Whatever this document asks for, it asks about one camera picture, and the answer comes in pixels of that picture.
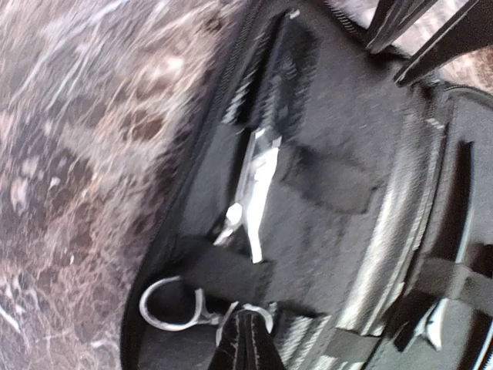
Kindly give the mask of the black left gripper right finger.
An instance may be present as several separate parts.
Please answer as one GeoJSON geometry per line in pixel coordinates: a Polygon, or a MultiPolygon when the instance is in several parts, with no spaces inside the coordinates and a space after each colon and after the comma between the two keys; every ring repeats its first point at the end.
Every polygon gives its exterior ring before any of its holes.
{"type": "MultiPolygon", "coordinates": [[[[413,54],[422,47],[466,1],[438,1],[394,42],[401,51],[413,54]]],[[[492,84],[492,47],[453,59],[439,69],[442,79],[461,85],[492,84]]]]}

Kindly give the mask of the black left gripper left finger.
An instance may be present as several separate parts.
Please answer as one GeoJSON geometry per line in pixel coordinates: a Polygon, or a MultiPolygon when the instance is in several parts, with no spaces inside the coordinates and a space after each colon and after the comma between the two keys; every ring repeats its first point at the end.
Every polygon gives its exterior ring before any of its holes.
{"type": "Polygon", "coordinates": [[[255,311],[235,312],[223,327],[209,370],[284,370],[263,317],[255,311]]]}

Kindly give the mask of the silver scissors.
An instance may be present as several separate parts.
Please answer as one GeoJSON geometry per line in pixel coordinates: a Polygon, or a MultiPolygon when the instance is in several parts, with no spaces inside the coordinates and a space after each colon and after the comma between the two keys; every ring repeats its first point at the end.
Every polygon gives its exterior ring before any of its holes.
{"type": "MultiPolygon", "coordinates": [[[[240,227],[244,227],[250,245],[251,261],[255,264],[263,260],[260,224],[277,168],[281,140],[281,135],[268,128],[259,128],[250,134],[233,203],[228,207],[222,230],[213,242],[215,246],[223,246],[228,237],[240,227]]],[[[171,332],[184,331],[196,325],[212,325],[217,327],[216,333],[219,335],[239,303],[233,302],[225,314],[211,313],[206,308],[206,296],[201,288],[194,291],[194,312],[191,319],[185,323],[161,321],[150,313],[148,300],[151,294],[168,283],[180,280],[180,276],[163,278],[144,291],[139,300],[139,312],[143,319],[154,328],[171,332]]]]}

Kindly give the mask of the black zippered tool case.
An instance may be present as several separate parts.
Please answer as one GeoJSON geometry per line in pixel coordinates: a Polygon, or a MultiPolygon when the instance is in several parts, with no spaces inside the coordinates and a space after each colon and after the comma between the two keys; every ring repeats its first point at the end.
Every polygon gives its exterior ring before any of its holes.
{"type": "Polygon", "coordinates": [[[468,1],[415,54],[393,41],[431,6],[381,1],[368,29],[316,1],[251,1],[143,259],[122,322],[124,369],[208,369],[223,329],[163,331],[206,308],[259,313],[284,369],[492,367],[492,97],[438,70],[492,44],[492,3],[468,1]],[[282,136],[253,263],[244,227],[213,242],[250,134],[282,136]],[[471,239],[442,349],[424,334],[444,292],[475,143],[471,239]]]}

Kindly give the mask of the black hair clip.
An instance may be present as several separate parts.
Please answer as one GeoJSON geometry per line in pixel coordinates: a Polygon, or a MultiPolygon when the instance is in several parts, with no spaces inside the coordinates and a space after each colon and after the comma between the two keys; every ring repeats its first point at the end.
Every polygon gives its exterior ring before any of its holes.
{"type": "Polygon", "coordinates": [[[475,143],[466,142],[466,159],[468,165],[468,187],[467,198],[465,204],[464,222],[461,229],[457,253],[453,261],[444,259],[433,259],[436,264],[442,263],[444,273],[444,292],[440,293],[439,299],[433,304],[431,312],[428,314],[425,325],[424,334],[430,346],[437,352],[442,349],[442,328],[444,324],[444,316],[451,300],[452,293],[457,290],[455,287],[459,280],[459,270],[464,267],[465,252],[468,248],[471,239],[471,224],[475,213],[475,143]]]}

